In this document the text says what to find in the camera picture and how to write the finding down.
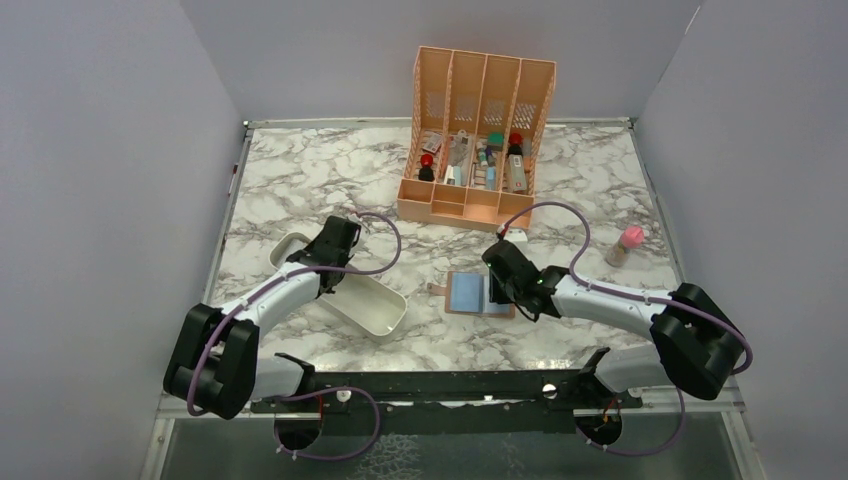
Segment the brown leather card holder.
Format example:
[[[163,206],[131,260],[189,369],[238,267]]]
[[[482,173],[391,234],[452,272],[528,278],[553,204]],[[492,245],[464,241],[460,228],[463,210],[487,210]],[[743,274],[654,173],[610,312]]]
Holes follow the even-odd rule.
[[[445,285],[429,282],[427,292],[444,298],[443,310],[446,313],[488,318],[514,318],[515,307],[512,304],[491,301],[489,287],[488,275],[449,271]]]

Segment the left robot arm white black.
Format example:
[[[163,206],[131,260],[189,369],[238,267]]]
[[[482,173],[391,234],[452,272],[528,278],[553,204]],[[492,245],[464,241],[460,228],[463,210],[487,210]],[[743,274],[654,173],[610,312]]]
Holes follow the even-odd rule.
[[[313,401],[313,367],[288,354],[258,357],[259,343],[304,305],[333,293],[349,273],[360,237],[354,220],[330,216],[321,231],[290,254],[278,271],[247,294],[186,314],[163,379],[165,393],[184,400],[190,414],[231,419],[253,400],[277,396],[290,410]]]

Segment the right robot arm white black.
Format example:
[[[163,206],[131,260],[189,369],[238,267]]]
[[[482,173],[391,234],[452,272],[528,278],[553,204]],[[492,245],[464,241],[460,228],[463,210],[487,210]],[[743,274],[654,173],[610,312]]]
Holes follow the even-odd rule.
[[[500,302],[531,321],[577,318],[621,329],[650,346],[599,350],[577,380],[579,398],[600,407],[628,389],[670,385],[713,400],[748,347],[740,330],[699,286],[640,291],[576,280],[565,267],[537,268],[513,243],[500,240],[482,255]]]

